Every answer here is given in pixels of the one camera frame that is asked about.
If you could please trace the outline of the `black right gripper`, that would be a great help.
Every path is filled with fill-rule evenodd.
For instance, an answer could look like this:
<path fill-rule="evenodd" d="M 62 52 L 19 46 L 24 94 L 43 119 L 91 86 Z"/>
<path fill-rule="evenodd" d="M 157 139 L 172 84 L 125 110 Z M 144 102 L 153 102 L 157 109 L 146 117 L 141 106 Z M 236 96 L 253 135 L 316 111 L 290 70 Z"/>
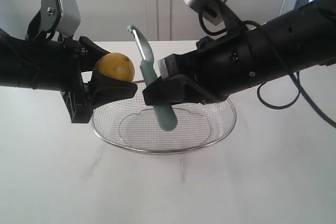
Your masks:
<path fill-rule="evenodd" d="M 213 104 L 259 83 L 257 53 L 261 34 L 242 34 L 228 40 L 197 43 L 197 49 L 171 54 L 159 61 L 160 77 L 143 91 L 146 105 Z"/>

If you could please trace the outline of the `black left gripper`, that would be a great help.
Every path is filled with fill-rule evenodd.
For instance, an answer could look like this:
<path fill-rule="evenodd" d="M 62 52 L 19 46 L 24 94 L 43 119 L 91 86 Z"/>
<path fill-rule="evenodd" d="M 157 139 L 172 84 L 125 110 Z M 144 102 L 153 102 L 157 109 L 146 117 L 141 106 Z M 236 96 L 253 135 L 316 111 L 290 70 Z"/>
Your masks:
<path fill-rule="evenodd" d="M 84 83 L 82 72 L 92 71 L 109 52 L 86 36 L 75 40 L 32 39 L 25 35 L 27 60 L 32 63 L 25 77 L 25 88 L 58 91 L 71 123 L 89 123 L 92 110 L 108 103 L 133 98 L 135 83 L 109 78 L 93 71 Z"/>

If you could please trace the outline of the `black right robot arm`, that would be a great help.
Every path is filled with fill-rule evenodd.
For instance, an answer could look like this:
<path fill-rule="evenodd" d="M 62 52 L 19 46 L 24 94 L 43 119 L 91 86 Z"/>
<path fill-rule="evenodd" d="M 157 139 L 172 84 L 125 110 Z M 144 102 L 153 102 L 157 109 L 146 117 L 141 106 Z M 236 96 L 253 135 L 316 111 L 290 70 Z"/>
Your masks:
<path fill-rule="evenodd" d="M 313 0 L 251 30 L 223 0 L 185 1 L 221 18 L 225 35 L 161 59 L 160 77 L 143 90 L 147 105 L 219 103 L 288 72 L 335 63 L 335 0 Z"/>

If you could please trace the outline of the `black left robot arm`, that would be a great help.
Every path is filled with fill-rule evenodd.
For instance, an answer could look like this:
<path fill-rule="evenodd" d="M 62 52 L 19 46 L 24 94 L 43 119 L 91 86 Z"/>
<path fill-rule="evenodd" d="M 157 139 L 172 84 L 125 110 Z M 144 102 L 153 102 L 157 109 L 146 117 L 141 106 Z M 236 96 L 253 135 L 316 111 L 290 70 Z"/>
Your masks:
<path fill-rule="evenodd" d="M 108 51 L 85 36 L 36 42 L 1 30 L 1 85 L 58 91 L 72 123 L 88 123 L 94 109 L 134 97 L 133 82 L 106 77 L 94 65 Z"/>

